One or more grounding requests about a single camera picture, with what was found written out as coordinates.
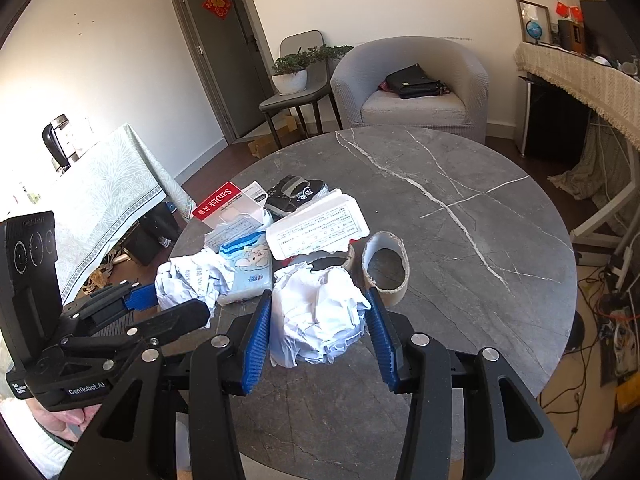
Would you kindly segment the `left hand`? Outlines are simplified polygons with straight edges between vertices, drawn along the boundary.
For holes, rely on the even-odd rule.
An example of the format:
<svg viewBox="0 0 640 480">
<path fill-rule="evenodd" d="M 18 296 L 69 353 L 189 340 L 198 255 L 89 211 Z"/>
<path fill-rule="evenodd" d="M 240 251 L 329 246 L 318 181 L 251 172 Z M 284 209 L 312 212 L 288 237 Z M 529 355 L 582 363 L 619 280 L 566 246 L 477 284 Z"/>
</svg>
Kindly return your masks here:
<svg viewBox="0 0 640 480">
<path fill-rule="evenodd" d="M 36 399 L 28 399 L 26 405 L 44 430 L 68 442 L 79 440 L 101 407 L 96 404 L 68 411 L 49 412 Z"/>
</svg>

